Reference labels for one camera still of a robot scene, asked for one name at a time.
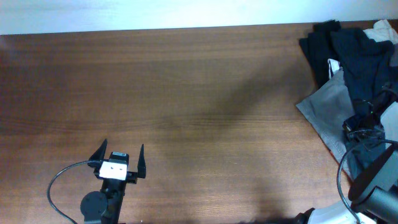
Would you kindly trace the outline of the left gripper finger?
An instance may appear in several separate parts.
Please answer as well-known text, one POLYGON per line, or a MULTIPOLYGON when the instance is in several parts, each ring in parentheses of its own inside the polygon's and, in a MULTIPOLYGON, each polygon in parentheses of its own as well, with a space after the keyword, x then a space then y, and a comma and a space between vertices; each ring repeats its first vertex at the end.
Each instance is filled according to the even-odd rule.
POLYGON ((106 152, 108 140, 105 139, 100 147, 90 156, 90 161, 102 161, 106 152))
POLYGON ((139 160, 137 163, 137 177, 145 179, 146 177, 146 161, 144 157, 144 144, 141 145, 139 160))

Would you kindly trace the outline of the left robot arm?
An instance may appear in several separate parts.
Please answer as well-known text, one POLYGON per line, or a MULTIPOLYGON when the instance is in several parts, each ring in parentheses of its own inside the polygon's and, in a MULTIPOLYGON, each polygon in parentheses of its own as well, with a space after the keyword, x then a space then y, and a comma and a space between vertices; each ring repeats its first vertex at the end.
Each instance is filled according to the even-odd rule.
POLYGON ((126 186, 136 184, 146 177, 144 145, 140 148, 137 170, 129 171, 129 154, 112 152, 105 159, 108 141, 104 140, 100 147, 89 158, 88 166, 93 168, 94 175, 102 181, 99 191, 86 194, 81 200, 80 211, 84 223, 115 224, 119 221, 126 186))

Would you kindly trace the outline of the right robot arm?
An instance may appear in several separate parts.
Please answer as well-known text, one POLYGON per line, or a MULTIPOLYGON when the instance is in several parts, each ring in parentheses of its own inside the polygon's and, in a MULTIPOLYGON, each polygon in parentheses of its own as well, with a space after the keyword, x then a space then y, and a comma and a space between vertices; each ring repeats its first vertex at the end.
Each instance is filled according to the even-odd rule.
POLYGON ((325 145, 353 179, 345 214, 364 223, 369 212, 397 223, 397 92, 381 91, 371 100, 350 100, 347 90, 318 90, 297 105, 325 145))

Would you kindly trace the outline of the black Nike t-shirt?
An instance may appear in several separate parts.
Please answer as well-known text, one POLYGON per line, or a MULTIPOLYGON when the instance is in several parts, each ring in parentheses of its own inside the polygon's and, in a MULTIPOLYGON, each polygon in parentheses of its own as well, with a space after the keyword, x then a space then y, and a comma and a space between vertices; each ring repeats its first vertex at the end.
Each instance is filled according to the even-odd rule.
MULTIPOLYGON (((391 65, 395 45, 369 39, 359 28, 332 32, 331 43, 344 70, 344 81, 352 101, 381 100, 383 112, 397 101, 397 67, 391 65)), ((353 104, 354 114, 365 112, 353 104)))

